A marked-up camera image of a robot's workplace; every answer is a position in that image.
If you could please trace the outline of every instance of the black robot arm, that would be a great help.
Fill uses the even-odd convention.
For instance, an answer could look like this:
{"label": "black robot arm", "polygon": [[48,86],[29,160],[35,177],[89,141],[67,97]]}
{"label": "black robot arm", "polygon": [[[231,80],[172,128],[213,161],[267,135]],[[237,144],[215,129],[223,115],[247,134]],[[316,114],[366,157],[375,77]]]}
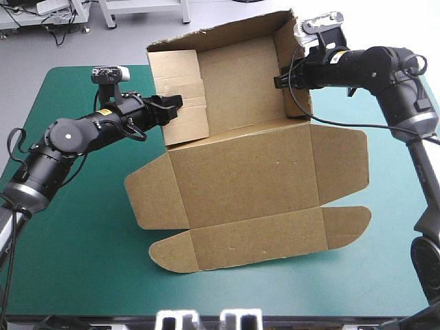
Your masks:
{"label": "black robot arm", "polygon": [[[295,59],[294,53],[291,65],[283,68],[274,82],[276,88],[290,88],[298,108],[318,120],[321,119],[298,103],[294,89],[347,87],[348,96],[357,88],[367,89],[377,98],[388,126],[353,126],[389,128],[395,138],[406,143],[428,204],[415,226],[423,236],[412,242],[411,257],[431,305],[410,320],[387,325],[409,329],[411,325],[415,327],[420,317],[426,319],[440,311],[440,145],[436,134],[439,116],[419,79],[426,71],[427,61],[406,48],[350,50],[340,28],[342,22],[339,12],[298,22],[294,34],[300,46],[295,53],[305,46],[306,56]],[[440,325],[440,318],[435,322]]]}
{"label": "black robot arm", "polygon": [[0,207],[0,266],[10,251],[13,211],[18,234],[26,220],[46,209],[80,156],[86,158],[122,138],[145,141],[145,131],[168,124],[182,106],[180,95],[121,94],[118,83],[129,79],[125,67],[96,67],[91,79],[98,84],[99,109],[77,120],[61,118],[49,125],[4,189],[9,202]]}

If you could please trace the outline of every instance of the wire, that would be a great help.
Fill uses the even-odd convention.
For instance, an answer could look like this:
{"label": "wire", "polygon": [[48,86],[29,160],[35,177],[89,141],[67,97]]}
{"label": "wire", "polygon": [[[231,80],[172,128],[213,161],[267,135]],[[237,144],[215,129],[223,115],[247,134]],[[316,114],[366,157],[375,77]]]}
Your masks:
{"label": "wire", "polygon": [[56,34],[55,34],[55,30],[56,30],[56,29],[55,29],[55,30],[49,30],[48,28],[46,28],[46,30],[47,30],[47,31],[48,31],[48,32],[54,37],[54,39],[55,39],[55,44],[56,44],[57,47],[61,46],[61,45],[64,43],[67,34],[71,34],[71,33],[74,33],[74,32],[77,32],[77,31],[78,31],[78,30],[76,30],[76,31],[72,32],[72,31],[70,30],[71,27],[72,27],[72,23],[75,21],[76,15],[77,15],[77,11],[75,10],[74,13],[73,13],[73,16],[69,19],[69,23],[67,24],[67,28],[66,28],[66,30],[65,30],[64,33],[63,33],[63,37],[62,37],[61,41],[58,41],[58,38],[56,37]]}
{"label": "wire", "polygon": [[98,105],[99,90],[96,91],[95,98],[93,99],[93,112],[96,112],[96,106]]}
{"label": "wire", "polygon": [[8,275],[6,277],[5,284],[5,294],[3,295],[3,300],[1,304],[1,314],[0,314],[0,326],[3,327],[3,323],[5,322],[6,309],[8,308],[8,299],[9,299],[9,291],[12,280],[12,270],[14,269],[14,260],[15,260],[15,250],[17,246],[17,203],[15,203],[9,196],[7,196],[4,192],[0,193],[0,197],[7,201],[12,207],[12,240],[11,240],[11,248],[9,255],[9,265],[8,265]]}
{"label": "wire", "polygon": [[8,11],[8,9],[6,9],[6,7],[4,5],[2,5],[1,7],[9,15],[9,17],[14,21],[14,23],[17,25],[17,27],[26,29],[26,27],[22,26],[19,22],[17,22],[17,20],[11,15],[11,13]]}
{"label": "wire", "polygon": [[83,158],[82,158],[82,162],[81,162],[80,166],[78,167],[78,169],[76,170],[76,172],[75,172],[75,173],[74,173],[69,179],[67,179],[66,181],[64,181],[64,182],[60,185],[60,188],[64,187],[66,184],[68,184],[71,180],[73,180],[73,179],[75,178],[75,176],[77,176],[77,175],[80,173],[80,171],[83,169],[84,163],[85,163],[85,161],[86,161],[88,155],[89,155],[89,154],[86,153],[86,154],[83,156]]}
{"label": "wire", "polygon": [[438,139],[436,139],[436,138],[433,138],[433,137],[422,137],[422,136],[420,136],[420,134],[418,132],[411,131],[409,129],[403,129],[401,127],[387,126],[387,125],[380,125],[380,124],[349,124],[349,123],[345,123],[345,122],[334,122],[332,120],[325,120],[325,119],[316,117],[315,115],[311,114],[310,112],[308,112],[308,110],[306,110],[301,105],[301,103],[299,102],[299,100],[297,99],[297,97],[296,97],[296,95],[294,93],[294,90],[292,89],[292,80],[291,80],[292,72],[293,72],[293,70],[295,68],[297,68],[300,64],[302,64],[305,61],[305,58],[303,58],[302,60],[298,61],[294,65],[295,57],[296,57],[296,54],[298,53],[299,50],[300,50],[300,46],[298,46],[294,50],[294,53],[292,54],[292,57],[291,57],[290,68],[289,68],[289,77],[288,77],[289,91],[290,91],[290,95],[294,99],[294,102],[295,102],[296,106],[308,118],[314,119],[317,122],[321,122],[321,123],[324,123],[324,124],[330,124],[330,125],[341,126],[341,127],[363,127],[363,128],[372,128],[372,129],[389,129],[391,131],[401,131],[401,132],[404,132],[404,133],[409,133],[409,134],[416,135],[420,139],[425,139],[425,140],[428,140],[428,141],[433,142],[435,144],[440,144],[440,141]]}

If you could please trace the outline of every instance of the cardboard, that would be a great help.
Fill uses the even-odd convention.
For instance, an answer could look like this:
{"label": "cardboard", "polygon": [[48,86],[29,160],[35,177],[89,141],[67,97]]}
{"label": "cardboard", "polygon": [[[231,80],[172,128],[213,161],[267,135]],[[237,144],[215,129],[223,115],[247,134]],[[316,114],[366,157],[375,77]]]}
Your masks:
{"label": "cardboard", "polygon": [[[290,11],[150,45],[159,94],[184,108],[164,128],[165,155],[129,175],[144,229],[187,229],[152,244],[173,272],[285,258],[356,240],[363,207],[322,205],[368,185],[366,136],[312,125],[273,77],[298,47]],[[311,111],[308,91],[298,97]]]}
{"label": "cardboard", "polygon": [[258,263],[340,248],[356,240],[369,219],[359,206],[310,208],[191,229],[152,244],[150,256],[177,273]]}
{"label": "cardboard", "polygon": [[209,136],[205,90],[195,50],[149,55],[156,92],[162,96],[180,94],[179,117],[163,126],[166,146]]}

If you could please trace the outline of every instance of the green mat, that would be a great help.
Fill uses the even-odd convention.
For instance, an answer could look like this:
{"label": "green mat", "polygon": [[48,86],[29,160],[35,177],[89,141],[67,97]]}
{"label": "green mat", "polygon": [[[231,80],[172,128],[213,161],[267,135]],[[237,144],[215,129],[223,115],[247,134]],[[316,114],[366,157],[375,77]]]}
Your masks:
{"label": "green mat", "polygon": [[[147,66],[130,67],[121,91],[154,94]],[[26,146],[57,118],[92,112],[91,67],[51,70],[25,124]],[[366,91],[313,92],[319,116],[383,123]],[[9,314],[153,315],[159,309],[259,307],[265,315],[408,315],[426,306],[410,263],[413,226],[425,208],[405,146],[388,131],[366,130],[371,184],[331,205],[364,205],[373,218],[364,235],[339,250],[296,258],[174,274],[156,266],[149,245],[176,231],[138,227],[124,178],[161,155],[159,128],[146,143],[123,140],[89,156],[81,174],[34,216],[21,236]],[[17,169],[9,163],[0,184]]]}

